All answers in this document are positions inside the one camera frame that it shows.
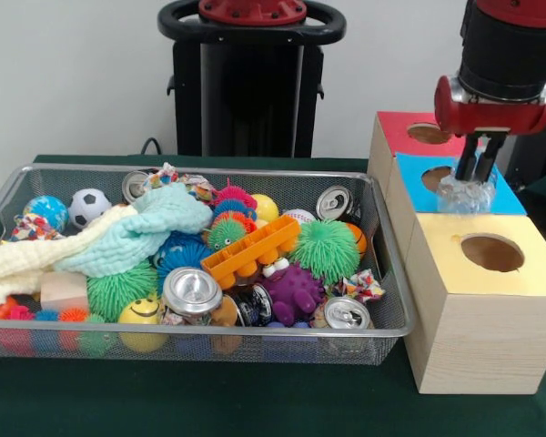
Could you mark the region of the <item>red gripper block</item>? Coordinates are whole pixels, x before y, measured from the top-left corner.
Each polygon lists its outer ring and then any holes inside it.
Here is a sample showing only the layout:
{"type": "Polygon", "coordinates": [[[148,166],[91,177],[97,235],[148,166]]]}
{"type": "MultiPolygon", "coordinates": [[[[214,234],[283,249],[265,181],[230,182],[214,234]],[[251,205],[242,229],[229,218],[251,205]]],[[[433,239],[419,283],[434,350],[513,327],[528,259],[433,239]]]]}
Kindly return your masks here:
{"type": "MultiPolygon", "coordinates": [[[[479,135],[475,133],[529,135],[546,127],[546,83],[540,95],[530,102],[498,102],[468,92],[455,76],[442,76],[435,90],[434,106],[441,130],[458,137],[467,135],[454,176],[457,180],[470,180],[477,161],[479,135]]],[[[476,167],[479,182],[489,180],[504,143],[504,135],[489,135],[476,167]]]]}

